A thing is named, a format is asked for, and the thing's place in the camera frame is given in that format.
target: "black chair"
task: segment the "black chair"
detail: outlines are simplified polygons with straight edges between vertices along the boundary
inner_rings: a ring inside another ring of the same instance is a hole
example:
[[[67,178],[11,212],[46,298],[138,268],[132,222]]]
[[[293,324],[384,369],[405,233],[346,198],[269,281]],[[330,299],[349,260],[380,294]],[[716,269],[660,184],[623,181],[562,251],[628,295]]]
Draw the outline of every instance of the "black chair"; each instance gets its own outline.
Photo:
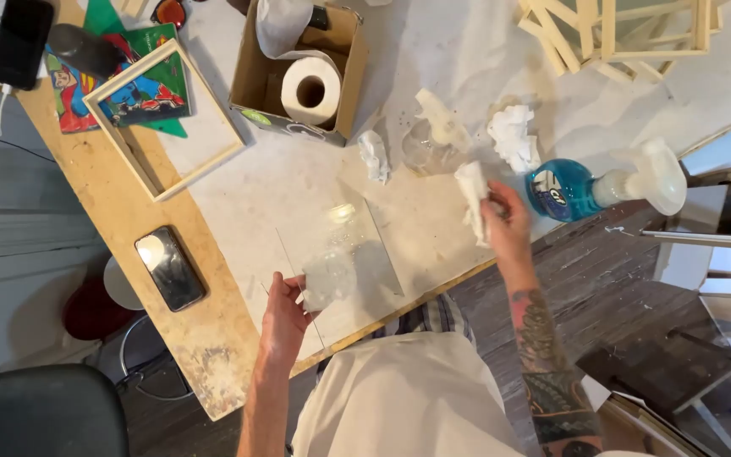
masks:
[[[1,373],[0,455],[128,456],[115,387],[77,363]]]

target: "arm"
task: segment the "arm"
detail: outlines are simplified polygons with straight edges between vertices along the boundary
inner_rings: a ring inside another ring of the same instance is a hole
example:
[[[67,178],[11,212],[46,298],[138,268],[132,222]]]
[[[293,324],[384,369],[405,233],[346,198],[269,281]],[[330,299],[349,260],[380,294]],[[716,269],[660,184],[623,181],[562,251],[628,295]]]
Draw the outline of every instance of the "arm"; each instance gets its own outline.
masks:
[[[596,455],[596,413],[566,359],[552,313],[540,292],[530,246],[530,216],[514,190],[489,182],[482,215],[509,295],[526,398],[543,455]],[[490,201],[502,206],[498,216]]]
[[[267,311],[261,323],[258,358],[247,392],[239,457],[283,457],[287,435],[289,372],[313,317],[296,303],[304,276],[284,280],[273,273]]]

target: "comic book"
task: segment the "comic book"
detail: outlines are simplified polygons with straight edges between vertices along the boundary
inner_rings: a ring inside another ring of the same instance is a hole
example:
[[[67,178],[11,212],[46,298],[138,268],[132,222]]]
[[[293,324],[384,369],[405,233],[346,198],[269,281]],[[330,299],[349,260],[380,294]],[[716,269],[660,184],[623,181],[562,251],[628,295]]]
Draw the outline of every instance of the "comic book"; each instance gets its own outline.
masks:
[[[164,42],[176,38],[176,27],[163,24],[102,37],[119,47],[125,56],[125,61],[115,69],[117,75]],[[100,82],[66,65],[50,52],[49,47],[47,69],[55,89],[55,109],[61,132],[98,129],[97,121],[89,114],[83,98]],[[171,55],[148,69],[143,76],[115,91],[101,102],[100,107],[117,127],[190,116],[188,86],[181,58],[178,54]]]

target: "phone charging cable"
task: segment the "phone charging cable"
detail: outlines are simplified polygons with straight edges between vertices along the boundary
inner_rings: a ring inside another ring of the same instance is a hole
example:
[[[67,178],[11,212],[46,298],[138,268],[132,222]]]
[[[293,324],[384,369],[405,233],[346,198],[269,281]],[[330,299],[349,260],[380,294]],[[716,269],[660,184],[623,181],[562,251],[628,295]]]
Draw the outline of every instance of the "phone charging cable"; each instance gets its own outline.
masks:
[[[5,100],[7,99],[7,96],[10,95],[12,89],[13,87],[9,84],[2,85],[2,100],[0,101],[0,137],[2,136],[2,111],[5,108]]]

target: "black smartphone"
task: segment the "black smartphone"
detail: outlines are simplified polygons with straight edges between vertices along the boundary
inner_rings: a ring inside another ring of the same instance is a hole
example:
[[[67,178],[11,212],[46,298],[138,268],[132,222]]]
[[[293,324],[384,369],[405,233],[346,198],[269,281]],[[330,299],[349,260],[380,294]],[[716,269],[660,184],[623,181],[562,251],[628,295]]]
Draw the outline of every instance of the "black smartphone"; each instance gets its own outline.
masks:
[[[205,296],[205,288],[170,228],[163,226],[134,243],[162,299],[173,312],[182,311]]]
[[[0,83],[23,90],[36,86],[54,14],[42,0],[7,0],[0,20]]]

